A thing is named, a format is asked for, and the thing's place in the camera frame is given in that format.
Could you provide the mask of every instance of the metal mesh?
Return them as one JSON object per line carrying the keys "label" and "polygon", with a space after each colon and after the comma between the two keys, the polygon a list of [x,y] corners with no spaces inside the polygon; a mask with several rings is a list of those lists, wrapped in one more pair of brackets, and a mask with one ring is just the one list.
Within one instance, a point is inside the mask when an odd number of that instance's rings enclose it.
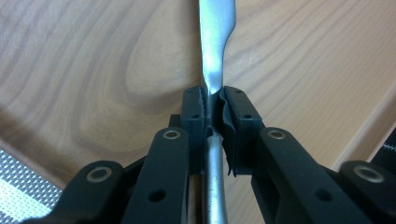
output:
{"label": "metal mesh", "polygon": [[0,150],[0,223],[20,223],[45,216],[61,191]]}

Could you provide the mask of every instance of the wood grain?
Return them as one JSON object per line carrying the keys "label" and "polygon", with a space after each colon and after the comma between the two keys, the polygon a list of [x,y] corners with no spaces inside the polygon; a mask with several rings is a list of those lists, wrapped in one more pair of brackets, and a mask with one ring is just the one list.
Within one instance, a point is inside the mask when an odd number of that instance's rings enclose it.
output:
{"label": "wood grain", "polygon": [[[396,2],[236,8],[225,84],[319,163],[370,158],[396,124]],[[61,188],[136,161],[199,85],[199,45],[198,1],[0,1],[0,147]],[[230,223],[262,222],[249,178],[225,186]]]}

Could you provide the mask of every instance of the wooden table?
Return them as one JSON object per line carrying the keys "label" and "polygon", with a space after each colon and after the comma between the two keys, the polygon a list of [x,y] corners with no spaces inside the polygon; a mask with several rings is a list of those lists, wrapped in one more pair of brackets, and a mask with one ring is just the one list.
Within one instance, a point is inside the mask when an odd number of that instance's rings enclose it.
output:
{"label": "wooden table", "polygon": [[[319,163],[370,159],[396,121],[396,2],[236,8],[224,84]],[[198,1],[1,1],[0,13],[0,147],[60,188],[92,161],[143,157],[200,83]],[[225,188],[230,223],[262,222],[248,177]]]}

